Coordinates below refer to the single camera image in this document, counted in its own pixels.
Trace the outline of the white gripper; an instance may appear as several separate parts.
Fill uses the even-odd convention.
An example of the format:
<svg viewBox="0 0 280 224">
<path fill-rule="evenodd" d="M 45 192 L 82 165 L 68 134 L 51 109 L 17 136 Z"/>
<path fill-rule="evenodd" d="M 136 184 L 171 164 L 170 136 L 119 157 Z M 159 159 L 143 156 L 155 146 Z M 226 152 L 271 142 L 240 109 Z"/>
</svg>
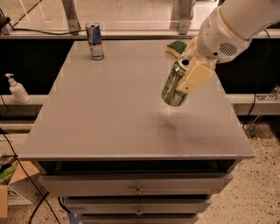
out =
<svg viewBox="0 0 280 224">
<path fill-rule="evenodd" d="M 218 6 L 202 23 L 198 37 L 192 38 L 178 60 L 191 61 L 185 76 L 176 90 L 190 94 L 194 89 L 207 82 L 215 73 L 216 60 L 227 63 L 249 48 L 250 39 L 239 37 L 229 27 Z M 209 59 L 197 59 L 203 55 Z"/>
</svg>

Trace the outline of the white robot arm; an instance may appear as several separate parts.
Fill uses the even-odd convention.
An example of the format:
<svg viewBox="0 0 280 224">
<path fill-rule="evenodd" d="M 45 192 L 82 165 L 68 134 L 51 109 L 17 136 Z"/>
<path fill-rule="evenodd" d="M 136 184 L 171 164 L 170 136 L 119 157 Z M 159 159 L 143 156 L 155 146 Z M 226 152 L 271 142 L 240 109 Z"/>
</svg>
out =
<svg viewBox="0 0 280 224">
<path fill-rule="evenodd" d="M 215 67 L 249 48 L 252 38 L 280 21 L 280 0 L 226 0 L 204 20 L 178 61 L 188 60 L 176 86 L 189 94 L 207 82 Z"/>
</svg>

